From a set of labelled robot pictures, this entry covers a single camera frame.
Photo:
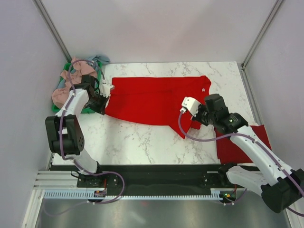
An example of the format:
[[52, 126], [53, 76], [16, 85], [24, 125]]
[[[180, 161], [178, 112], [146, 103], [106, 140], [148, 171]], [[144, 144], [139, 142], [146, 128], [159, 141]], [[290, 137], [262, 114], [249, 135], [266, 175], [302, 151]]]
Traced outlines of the bright red t shirt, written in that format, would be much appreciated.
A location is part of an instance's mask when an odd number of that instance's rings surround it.
[[106, 115], [137, 124], [168, 126], [181, 138], [185, 138], [183, 131], [200, 129], [190, 114], [179, 115], [185, 97], [204, 103], [211, 86], [206, 76], [114, 77], [112, 83]]

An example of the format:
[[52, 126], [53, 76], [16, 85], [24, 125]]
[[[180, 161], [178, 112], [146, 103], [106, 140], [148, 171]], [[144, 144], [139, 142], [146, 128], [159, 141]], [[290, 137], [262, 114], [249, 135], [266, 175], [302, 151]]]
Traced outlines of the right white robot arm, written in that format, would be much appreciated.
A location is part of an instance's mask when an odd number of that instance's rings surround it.
[[240, 148], [261, 171], [257, 175], [239, 165], [218, 174], [218, 183], [223, 187], [240, 185], [262, 197], [264, 203], [275, 213], [289, 209], [304, 196], [304, 171], [295, 170], [280, 160], [269, 149], [248, 122], [238, 113], [229, 112], [219, 94], [205, 97], [202, 104], [192, 97], [184, 98], [183, 108], [192, 119], [205, 125], [212, 125], [222, 133], [220, 139], [229, 138]]

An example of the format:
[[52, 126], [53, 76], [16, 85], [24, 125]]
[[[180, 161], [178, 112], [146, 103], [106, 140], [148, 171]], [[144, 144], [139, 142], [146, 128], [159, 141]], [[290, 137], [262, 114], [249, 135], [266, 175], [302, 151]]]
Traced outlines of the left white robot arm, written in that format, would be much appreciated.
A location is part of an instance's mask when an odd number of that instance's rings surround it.
[[84, 107], [96, 113], [105, 114], [114, 85], [102, 83], [91, 75], [84, 75], [81, 83], [72, 85], [69, 97], [54, 116], [45, 119], [50, 150], [65, 161], [72, 161], [81, 174], [88, 175], [88, 182], [99, 187], [104, 175], [98, 171], [99, 163], [85, 149], [85, 138], [78, 118]]

